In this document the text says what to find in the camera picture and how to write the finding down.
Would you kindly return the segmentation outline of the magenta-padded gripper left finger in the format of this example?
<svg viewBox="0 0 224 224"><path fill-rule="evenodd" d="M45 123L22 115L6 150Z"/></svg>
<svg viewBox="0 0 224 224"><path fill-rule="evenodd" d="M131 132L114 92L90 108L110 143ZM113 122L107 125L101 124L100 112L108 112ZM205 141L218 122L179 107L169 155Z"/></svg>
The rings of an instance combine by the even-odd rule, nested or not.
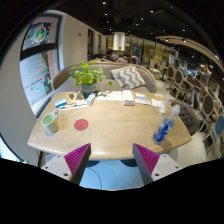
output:
<svg viewBox="0 0 224 224"><path fill-rule="evenodd" d="M88 143L64 156L54 156L42 169L79 185L90 154L91 144Z"/></svg>

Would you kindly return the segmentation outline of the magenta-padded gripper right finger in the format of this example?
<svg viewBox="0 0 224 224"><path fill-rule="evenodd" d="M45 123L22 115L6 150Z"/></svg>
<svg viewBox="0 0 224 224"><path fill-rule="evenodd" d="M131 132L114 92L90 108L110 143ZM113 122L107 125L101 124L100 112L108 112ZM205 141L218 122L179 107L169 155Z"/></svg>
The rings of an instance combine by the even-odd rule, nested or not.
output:
<svg viewBox="0 0 224 224"><path fill-rule="evenodd" d="M145 185L181 170L168 154L159 155L136 143L133 144L132 153Z"/></svg>

